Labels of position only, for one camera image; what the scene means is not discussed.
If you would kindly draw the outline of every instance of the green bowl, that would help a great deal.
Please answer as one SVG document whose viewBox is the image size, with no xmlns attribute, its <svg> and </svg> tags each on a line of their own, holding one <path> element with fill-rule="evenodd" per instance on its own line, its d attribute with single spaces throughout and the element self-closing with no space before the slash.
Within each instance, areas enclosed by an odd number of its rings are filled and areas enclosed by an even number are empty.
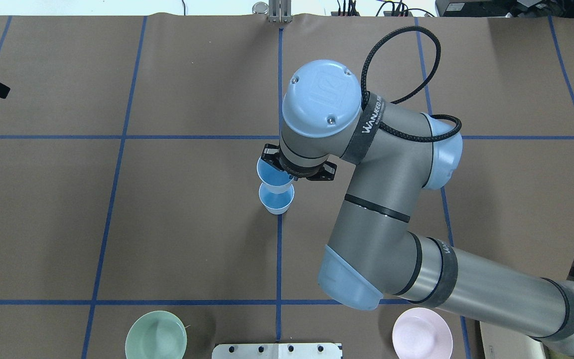
<svg viewBox="0 0 574 359">
<path fill-rule="evenodd" d="M 147 313 L 130 328 L 126 338 L 127 359 L 181 359 L 187 347 L 185 326 L 166 311 Z"/>
</svg>

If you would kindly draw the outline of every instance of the white label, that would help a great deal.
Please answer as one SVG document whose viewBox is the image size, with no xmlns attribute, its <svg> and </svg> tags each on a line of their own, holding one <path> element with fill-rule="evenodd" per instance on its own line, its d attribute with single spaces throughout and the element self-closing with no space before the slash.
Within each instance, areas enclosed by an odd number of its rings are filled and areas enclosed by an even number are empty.
<svg viewBox="0 0 574 359">
<path fill-rule="evenodd" d="M 446 8 L 446 11 L 460 11 L 464 7 L 463 2 L 454 2 L 453 4 L 449 4 Z"/>
</svg>

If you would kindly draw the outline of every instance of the metal bracket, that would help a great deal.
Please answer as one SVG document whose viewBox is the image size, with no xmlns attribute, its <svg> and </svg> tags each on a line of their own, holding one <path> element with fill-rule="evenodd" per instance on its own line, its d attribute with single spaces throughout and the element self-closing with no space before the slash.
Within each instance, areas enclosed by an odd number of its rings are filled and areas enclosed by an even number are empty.
<svg viewBox="0 0 574 359">
<path fill-rule="evenodd" d="M 291 22 L 291 0 L 269 0 L 269 22 Z"/>
<path fill-rule="evenodd" d="M 340 343 L 218 345 L 212 359 L 342 359 Z"/>
</svg>

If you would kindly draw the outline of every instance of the gray robotic arm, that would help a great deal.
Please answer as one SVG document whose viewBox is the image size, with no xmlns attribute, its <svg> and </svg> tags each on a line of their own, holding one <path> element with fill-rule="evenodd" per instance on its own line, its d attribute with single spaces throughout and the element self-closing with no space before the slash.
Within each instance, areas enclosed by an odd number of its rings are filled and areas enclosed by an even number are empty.
<svg viewBox="0 0 574 359">
<path fill-rule="evenodd" d="M 408 232 L 420 191 L 444 186 L 457 167 L 462 137 L 410 141 L 405 136 L 435 139 L 453 126 L 373 93 L 363 108 L 363 95 L 346 66 L 306 64 L 283 100 L 280 145 L 266 145 L 262 155 L 279 170 L 310 180 L 333 179 L 329 155 L 356 165 L 325 248 L 322 289 L 361 310 L 375 309 L 384 293 L 396 295 L 517 330 L 574 356 L 574 277 L 531 277 Z"/>
</svg>

